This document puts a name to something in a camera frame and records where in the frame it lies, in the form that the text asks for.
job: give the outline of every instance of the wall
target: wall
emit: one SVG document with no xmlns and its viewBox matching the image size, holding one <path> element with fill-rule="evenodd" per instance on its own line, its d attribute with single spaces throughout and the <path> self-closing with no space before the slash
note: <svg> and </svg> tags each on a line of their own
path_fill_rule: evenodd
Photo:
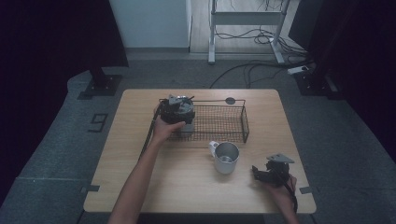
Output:
<svg viewBox="0 0 396 224">
<path fill-rule="evenodd" d="M 190 0 L 110 0 L 125 48 L 188 48 Z"/>
</svg>

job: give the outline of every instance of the wire basket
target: wire basket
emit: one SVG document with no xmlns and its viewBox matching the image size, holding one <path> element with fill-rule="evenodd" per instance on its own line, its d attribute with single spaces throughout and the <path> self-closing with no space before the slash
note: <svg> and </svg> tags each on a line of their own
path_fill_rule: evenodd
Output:
<svg viewBox="0 0 396 224">
<path fill-rule="evenodd" d="M 195 111 L 193 130 L 174 132 L 169 137 L 169 141 L 214 140 L 246 143 L 249 129 L 245 100 L 194 101 L 193 103 Z"/>
</svg>

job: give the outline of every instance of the cup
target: cup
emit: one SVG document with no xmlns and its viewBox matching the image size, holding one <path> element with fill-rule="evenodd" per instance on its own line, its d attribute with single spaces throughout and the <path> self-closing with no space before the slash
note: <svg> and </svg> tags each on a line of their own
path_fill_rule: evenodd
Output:
<svg viewBox="0 0 396 224">
<path fill-rule="evenodd" d="M 209 149 L 215 158 L 216 170 L 225 175 L 232 173 L 239 158 L 239 148 L 231 142 L 211 141 Z"/>
</svg>

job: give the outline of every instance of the person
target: person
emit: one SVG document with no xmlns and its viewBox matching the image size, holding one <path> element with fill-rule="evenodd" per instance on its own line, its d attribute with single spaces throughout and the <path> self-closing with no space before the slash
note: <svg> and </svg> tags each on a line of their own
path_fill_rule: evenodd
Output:
<svg viewBox="0 0 396 224">
<path fill-rule="evenodd" d="M 158 152 L 170 134 L 182 128 L 185 124 L 184 121 L 168 124 L 161 119 L 161 116 L 155 120 L 153 134 L 146 151 L 125 181 L 108 220 L 109 224 L 135 224 L 137 222 L 149 188 L 149 181 Z M 288 184 L 294 189 L 295 183 L 296 178 L 292 176 Z M 263 185 L 271 193 L 287 223 L 298 223 L 297 216 L 293 211 L 292 200 L 286 188 L 275 188 L 270 184 Z"/>
</svg>

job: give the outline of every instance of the wooden table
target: wooden table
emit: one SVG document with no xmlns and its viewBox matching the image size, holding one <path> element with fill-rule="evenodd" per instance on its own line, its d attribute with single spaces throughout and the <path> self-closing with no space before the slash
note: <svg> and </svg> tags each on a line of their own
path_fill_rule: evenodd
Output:
<svg viewBox="0 0 396 224">
<path fill-rule="evenodd" d="M 167 142 L 160 151 L 142 212 L 148 213 L 276 213 L 268 192 L 254 180 L 251 165 L 265 170 L 267 156 L 283 153 L 292 160 L 297 177 L 298 213 L 314 213 L 316 205 L 295 146 L 279 95 L 275 90 L 127 90 L 106 140 L 90 191 L 87 212 L 111 212 L 120 190 L 133 170 L 149 131 L 153 109 L 169 94 L 195 96 L 194 100 L 245 99 L 249 136 L 236 143 L 240 158 L 230 175 L 214 168 L 209 141 Z"/>
</svg>

